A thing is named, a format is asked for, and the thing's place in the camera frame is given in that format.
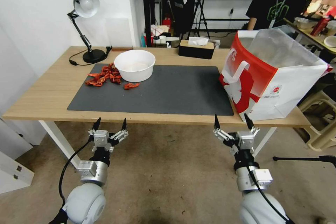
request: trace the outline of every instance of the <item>lamp base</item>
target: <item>lamp base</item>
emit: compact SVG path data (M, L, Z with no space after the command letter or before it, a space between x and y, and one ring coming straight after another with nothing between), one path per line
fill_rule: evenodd
M107 54L103 52L102 50L94 49L92 52L86 52L83 55L83 60L86 63L97 63L99 61L102 61L106 59Z

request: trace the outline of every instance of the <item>gray desk mat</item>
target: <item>gray desk mat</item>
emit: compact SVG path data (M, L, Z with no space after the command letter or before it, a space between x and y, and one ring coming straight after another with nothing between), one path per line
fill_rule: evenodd
M91 73L104 65L96 64ZM124 80L121 85L107 80L102 87L86 86L85 80L68 110L232 116L218 79L215 66L154 65L153 75L130 90L124 90Z

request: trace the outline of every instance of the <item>wooden table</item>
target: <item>wooden table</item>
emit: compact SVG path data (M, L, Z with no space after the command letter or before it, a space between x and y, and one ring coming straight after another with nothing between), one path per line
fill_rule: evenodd
M102 122L122 122L127 118L129 123L149 124L198 124L213 125L212 115L183 115L183 114L147 114L147 113L122 113L122 112L94 112L94 111L69 111L68 105L82 85L87 74L91 71L92 65L73 66L69 63L69 57L76 54L85 47L70 47L24 95L3 115L5 119L38 120L46 129L51 138L69 158L74 150L66 140L54 121L89 121L94 122L101 117ZM156 64L159 65L202 65L216 66L222 70L224 59L229 49L216 49L211 60L181 57L177 49L166 48L142 48L150 51L156 57ZM111 63L119 54L118 51L111 51L106 60L101 63ZM72 58L78 64L82 61L82 54ZM234 110L233 116L219 116L222 125L243 126L238 113ZM283 119L263 120L254 122L257 126L271 127L266 138L255 150L258 153L261 147L267 142L275 131L276 127L309 127L310 123L295 107L295 109ZM77 167L80 162L75 156L72 164Z
M320 49L326 49L331 54L336 54L336 47L329 47L326 44L323 43L324 39L326 38L325 35L320 36L313 36L310 33L312 32L312 28L310 29L299 29L294 23L287 19L283 19L287 25L294 28L296 32L298 32L298 36L296 37L296 41L300 41L302 39L302 36L308 38L310 41L315 43Z

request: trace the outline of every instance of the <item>tissue box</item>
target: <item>tissue box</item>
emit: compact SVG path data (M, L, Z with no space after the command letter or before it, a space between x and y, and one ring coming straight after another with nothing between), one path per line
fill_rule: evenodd
M210 60L213 55L214 44L208 42L206 45L189 45L188 40L181 40L178 54L185 57L203 58Z

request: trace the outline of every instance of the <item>cooked crayfish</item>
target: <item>cooked crayfish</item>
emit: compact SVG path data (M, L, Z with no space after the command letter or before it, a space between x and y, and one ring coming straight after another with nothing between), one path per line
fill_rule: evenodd
M133 89L133 88L138 87L138 86L139 86L139 83L135 83L135 84L133 84L133 83L127 83L127 84L124 85L124 89L125 90L127 90L127 89Z
M88 75L94 77L85 82L88 86L102 86L107 79L110 79L112 83L121 84L121 75L114 63L103 66L100 73L89 73Z

